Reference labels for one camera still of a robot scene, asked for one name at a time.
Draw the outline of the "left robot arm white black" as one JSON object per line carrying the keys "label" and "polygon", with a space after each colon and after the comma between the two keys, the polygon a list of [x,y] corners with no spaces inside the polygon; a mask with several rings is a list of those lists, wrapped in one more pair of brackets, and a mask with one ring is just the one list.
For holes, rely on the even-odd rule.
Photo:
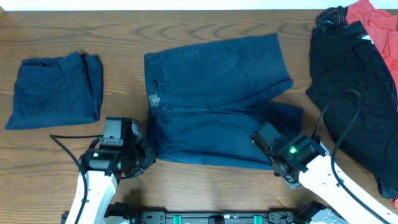
{"label": "left robot arm white black", "polygon": [[140,223],[137,211],[111,199],[120,181],[143,175],[156,158],[137,120],[106,118],[104,134],[80,156],[75,198],[62,223]]}

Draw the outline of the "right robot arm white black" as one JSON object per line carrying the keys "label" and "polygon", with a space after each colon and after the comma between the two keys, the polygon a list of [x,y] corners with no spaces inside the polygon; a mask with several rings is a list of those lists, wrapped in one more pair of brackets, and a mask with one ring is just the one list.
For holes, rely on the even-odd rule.
{"label": "right robot arm white black", "polygon": [[295,223],[397,223],[397,215],[346,175],[320,141],[283,135],[270,123],[256,130],[251,141],[292,190],[305,187],[329,205],[312,202],[294,216]]}

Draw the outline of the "navy blue denim shorts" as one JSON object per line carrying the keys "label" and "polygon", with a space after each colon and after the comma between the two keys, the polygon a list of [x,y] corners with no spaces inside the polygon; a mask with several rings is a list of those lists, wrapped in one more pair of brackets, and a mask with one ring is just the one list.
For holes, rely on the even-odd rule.
{"label": "navy blue denim shorts", "polygon": [[253,132],[302,130],[303,109],[275,101],[294,84],[277,34],[148,53],[144,75],[146,138],[163,161],[268,170]]}

